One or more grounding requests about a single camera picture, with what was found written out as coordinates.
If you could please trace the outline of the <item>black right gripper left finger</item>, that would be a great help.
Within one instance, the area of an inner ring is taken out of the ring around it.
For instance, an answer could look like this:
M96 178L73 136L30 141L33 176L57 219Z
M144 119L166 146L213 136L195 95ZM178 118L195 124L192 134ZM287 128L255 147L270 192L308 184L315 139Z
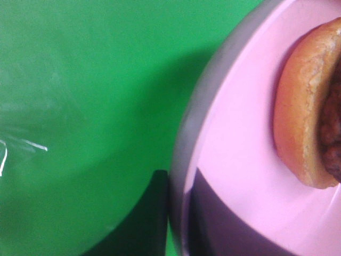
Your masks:
M156 170L125 219L84 255L165 255L167 217L168 173Z

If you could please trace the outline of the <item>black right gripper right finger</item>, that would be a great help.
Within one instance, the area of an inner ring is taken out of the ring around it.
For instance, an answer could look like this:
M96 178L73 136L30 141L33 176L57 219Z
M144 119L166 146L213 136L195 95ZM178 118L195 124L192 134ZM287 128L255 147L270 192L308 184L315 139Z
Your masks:
M242 221L196 170L188 213L189 255L293 255Z

